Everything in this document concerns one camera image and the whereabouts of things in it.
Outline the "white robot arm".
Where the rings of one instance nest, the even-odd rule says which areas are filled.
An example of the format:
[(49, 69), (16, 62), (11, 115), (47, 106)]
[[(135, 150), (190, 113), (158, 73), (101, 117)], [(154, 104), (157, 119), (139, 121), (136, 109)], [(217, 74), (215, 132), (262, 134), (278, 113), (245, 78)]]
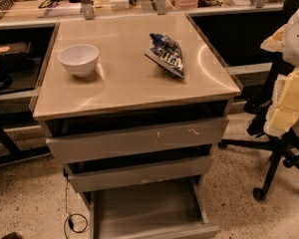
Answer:
[(299, 9), (260, 48), (280, 52), (294, 66), (287, 76), (278, 75), (264, 125), (266, 133), (280, 137), (299, 120)]

